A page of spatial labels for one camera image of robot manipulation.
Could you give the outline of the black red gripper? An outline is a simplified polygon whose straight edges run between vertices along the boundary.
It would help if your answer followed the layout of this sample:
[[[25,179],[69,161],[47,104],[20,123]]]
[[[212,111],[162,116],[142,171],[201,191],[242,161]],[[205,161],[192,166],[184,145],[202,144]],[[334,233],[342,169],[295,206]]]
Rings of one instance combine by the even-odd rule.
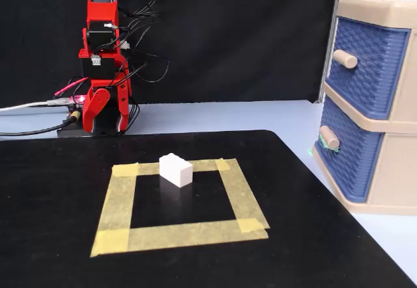
[[[120,72],[115,79],[91,79],[91,86],[83,104],[83,128],[92,132],[95,117],[106,107],[120,113],[118,131],[127,129],[129,121],[130,80],[126,72]]]

